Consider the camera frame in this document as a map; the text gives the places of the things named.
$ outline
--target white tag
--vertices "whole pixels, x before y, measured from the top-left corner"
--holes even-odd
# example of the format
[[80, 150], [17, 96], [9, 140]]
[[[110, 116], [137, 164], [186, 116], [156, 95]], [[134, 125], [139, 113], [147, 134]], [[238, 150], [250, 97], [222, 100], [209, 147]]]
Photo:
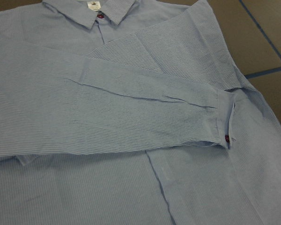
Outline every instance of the white tag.
[[88, 7], [91, 10], [98, 11], [101, 8], [99, 1], [88, 1]]

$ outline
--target clothing tag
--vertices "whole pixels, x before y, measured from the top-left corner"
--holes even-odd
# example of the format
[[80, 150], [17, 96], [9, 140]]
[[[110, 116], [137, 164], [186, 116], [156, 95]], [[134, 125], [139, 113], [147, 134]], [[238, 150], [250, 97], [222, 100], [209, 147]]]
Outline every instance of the clothing tag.
[[91, 10], [98, 11], [101, 8], [99, 1], [88, 1], [88, 7]]

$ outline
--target red button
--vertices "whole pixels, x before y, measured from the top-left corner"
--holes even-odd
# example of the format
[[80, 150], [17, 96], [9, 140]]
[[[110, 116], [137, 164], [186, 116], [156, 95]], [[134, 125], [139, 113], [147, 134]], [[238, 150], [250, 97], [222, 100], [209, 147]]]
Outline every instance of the red button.
[[225, 135], [225, 140], [226, 140], [226, 142], [230, 142], [230, 140], [229, 140], [229, 135]]

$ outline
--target shirt collar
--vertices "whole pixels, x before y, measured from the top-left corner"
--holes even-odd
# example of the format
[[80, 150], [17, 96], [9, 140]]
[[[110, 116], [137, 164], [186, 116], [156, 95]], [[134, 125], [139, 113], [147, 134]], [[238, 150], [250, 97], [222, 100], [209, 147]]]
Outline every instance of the shirt collar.
[[[98, 14], [76, 0], [43, 0], [43, 2], [87, 28], [92, 28]], [[109, 0], [100, 8], [100, 11], [116, 25], [119, 25], [134, 2], [135, 0]]]

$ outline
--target striped fabric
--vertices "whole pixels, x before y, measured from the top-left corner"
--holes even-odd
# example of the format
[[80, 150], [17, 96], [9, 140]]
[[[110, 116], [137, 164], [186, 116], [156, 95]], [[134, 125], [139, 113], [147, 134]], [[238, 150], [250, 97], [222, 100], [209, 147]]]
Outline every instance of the striped fabric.
[[[0, 225], [281, 225], [281, 125], [233, 62], [208, 3], [111, 41], [105, 22], [106, 44], [80, 56], [0, 34], [0, 156], [51, 153], [18, 156], [26, 166], [0, 161]], [[110, 126], [90, 114], [136, 133], [98, 143]], [[105, 129], [99, 138], [88, 139], [92, 123]], [[146, 142], [144, 128], [156, 131]], [[174, 139], [180, 146], [147, 148]]]

